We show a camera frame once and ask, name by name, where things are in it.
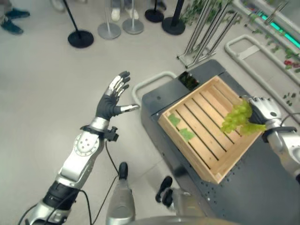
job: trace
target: dark gray table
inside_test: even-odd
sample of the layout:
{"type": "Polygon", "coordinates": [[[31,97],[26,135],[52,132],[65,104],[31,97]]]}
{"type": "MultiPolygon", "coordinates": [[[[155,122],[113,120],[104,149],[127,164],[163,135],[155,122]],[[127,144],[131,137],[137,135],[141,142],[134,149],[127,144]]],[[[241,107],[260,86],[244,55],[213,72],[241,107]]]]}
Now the dark gray table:
{"type": "MultiPolygon", "coordinates": [[[[190,71],[200,85],[218,75],[237,94],[247,92],[215,60],[190,71]]],[[[207,216],[242,224],[299,225],[300,186],[261,138],[219,185],[203,181],[158,124],[158,118],[190,91],[178,79],[142,98],[142,124],[179,185],[194,194],[207,216]]]]}

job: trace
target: green light strip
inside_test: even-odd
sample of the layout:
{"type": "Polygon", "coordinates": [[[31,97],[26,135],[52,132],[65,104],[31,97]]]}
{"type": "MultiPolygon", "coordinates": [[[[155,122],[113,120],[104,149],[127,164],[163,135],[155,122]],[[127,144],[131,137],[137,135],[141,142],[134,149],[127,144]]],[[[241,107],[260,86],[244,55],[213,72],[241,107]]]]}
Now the green light strip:
{"type": "MultiPolygon", "coordinates": [[[[263,20],[266,20],[268,17],[262,13],[258,14],[263,20]]],[[[280,28],[276,23],[272,22],[271,26],[274,27],[276,30],[278,30],[279,32],[285,32],[285,37],[292,42],[297,48],[300,49],[300,43],[298,41],[296,41],[290,34],[288,34],[285,30],[283,30],[282,28],[280,28]]]]}

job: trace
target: black glove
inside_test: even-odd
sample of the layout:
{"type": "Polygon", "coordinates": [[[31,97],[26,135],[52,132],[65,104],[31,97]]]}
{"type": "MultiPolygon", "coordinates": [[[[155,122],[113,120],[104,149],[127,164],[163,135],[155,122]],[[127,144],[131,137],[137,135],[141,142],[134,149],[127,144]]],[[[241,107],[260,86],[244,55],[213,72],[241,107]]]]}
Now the black glove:
{"type": "Polygon", "coordinates": [[[124,71],[113,79],[100,99],[96,117],[110,120],[113,116],[140,108],[137,104],[117,106],[121,94],[129,87],[129,84],[126,84],[130,81],[129,75],[129,72],[124,71]]]}

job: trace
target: black stanchion base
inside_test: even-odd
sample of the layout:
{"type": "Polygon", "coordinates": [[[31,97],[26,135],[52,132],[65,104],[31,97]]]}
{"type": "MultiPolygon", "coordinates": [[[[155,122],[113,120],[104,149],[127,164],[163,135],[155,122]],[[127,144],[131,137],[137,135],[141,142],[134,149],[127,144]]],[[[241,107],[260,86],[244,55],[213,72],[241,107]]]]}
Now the black stanchion base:
{"type": "Polygon", "coordinates": [[[75,48],[86,48],[89,47],[94,42],[93,35],[86,30],[79,30],[80,36],[76,31],[71,33],[67,40],[70,45],[75,48]]]}
{"type": "Polygon", "coordinates": [[[148,9],[145,12],[145,17],[147,20],[153,23],[159,23],[164,20],[164,14],[159,10],[154,10],[154,9],[148,9]]]}
{"type": "Polygon", "coordinates": [[[179,20],[175,26],[171,26],[173,17],[168,17],[163,20],[161,26],[165,32],[172,34],[172,35],[179,35],[184,32],[186,26],[182,20],[179,20]]]}

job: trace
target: wooden slat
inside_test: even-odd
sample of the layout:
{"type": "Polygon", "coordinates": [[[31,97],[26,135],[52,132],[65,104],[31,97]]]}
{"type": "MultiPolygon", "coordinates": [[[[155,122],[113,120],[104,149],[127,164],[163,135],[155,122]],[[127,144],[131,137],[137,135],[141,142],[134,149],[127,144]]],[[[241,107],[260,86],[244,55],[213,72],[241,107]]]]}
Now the wooden slat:
{"type": "Polygon", "coordinates": [[[195,89],[190,94],[183,97],[182,100],[180,100],[179,102],[174,104],[172,107],[170,107],[168,109],[168,111],[172,111],[173,109],[176,109],[177,106],[182,105],[185,101],[187,101],[188,99],[191,99],[193,97],[193,95],[198,94],[201,90],[204,90],[204,89],[210,87],[211,85],[215,84],[219,80],[220,80],[220,78],[218,76],[215,76],[215,77],[211,78],[209,81],[207,81],[206,83],[201,85],[199,88],[195,89]]]}
{"type": "Polygon", "coordinates": [[[228,98],[233,105],[238,105],[241,102],[239,96],[222,80],[219,79],[214,86],[228,98]]]}
{"type": "MultiPolygon", "coordinates": [[[[206,112],[206,114],[217,124],[219,128],[222,127],[224,118],[212,107],[206,99],[201,95],[195,95],[193,99],[196,103],[206,112]]],[[[233,142],[240,139],[240,135],[236,131],[232,131],[230,134],[226,134],[233,142]]]]}
{"type": "MultiPolygon", "coordinates": [[[[233,105],[229,100],[212,86],[209,90],[202,91],[201,94],[223,117],[227,116],[233,109],[233,105]]],[[[240,134],[240,127],[236,128],[236,132],[240,134]]]]}
{"type": "Polygon", "coordinates": [[[229,170],[239,161],[239,159],[244,155],[248,148],[253,144],[253,142],[258,138],[261,132],[254,133],[252,135],[243,136],[240,138],[230,150],[214,165],[211,169],[213,174],[220,173],[221,175],[226,175],[229,170]]]}
{"type": "Polygon", "coordinates": [[[193,131],[201,138],[206,146],[215,154],[217,158],[221,158],[225,151],[219,143],[211,136],[211,134],[203,127],[203,125],[195,118],[195,116],[185,107],[181,105],[177,108],[180,116],[190,125],[193,131]]]}
{"type": "Polygon", "coordinates": [[[188,100],[185,105],[195,115],[195,117],[199,119],[199,121],[205,126],[205,128],[210,131],[210,133],[223,146],[225,150],[228,150],[232,146],[233,143],[229,140],[229,138],[220,131],[217,125],[192,99],[188,100]]]}
{"type": "Polygon", "coordinates": [[[201,94],[207,99],[207,101],[215,108],[217,111],[225,117],[230,111],[227,110],[218,100],[207,90],[202,91],[201,94]]]}
{"type": "Polygon", "coordinates": [[[215,176],[210,172],[207,165],[199,158],[192,147],[186,143],[178,130],[174,128],[172,123],[167,118],[167,113],[168,111],[166,111],[159,117],[158,123],[160,124],[160,126],[169,135],[177,148],[180,149],[181,153],[185,156],[185,158],[187,158],[192,167],[196,170],[198,175],[203,180],[213,183],[219,183],[220,181],[216,180],[215,176]]]}
{"type": "Polygon", "coordinates": [[[219,104],[223,105],[223,107],[227,110],[227,112],[231,112],[233,109],[233,104],[214,86],[211,86],[208,90],[213,97],[219,102],[219,104]]]}
{"type": "MultiPolygon", "coordinates": [[[[174,115],[180,119],[179,124],[176,126],[178,130],[187,128],[188,131],[194,133],[193,129],[184,121],[181,114],[178,114],[177,112],[172,112],[172,113],[174,113],[174,115]]],[[[195,136],[192,139],[190,139],[188,142],[193,147],[193,149],[198,153],[198,155],[203,159],[203,161],[208,165],[209,168],[211,168],[217,162],[217,159],[207,149],[207,147],[203,144],[203,142],[199,139],[199,137],[195,136]]]]}

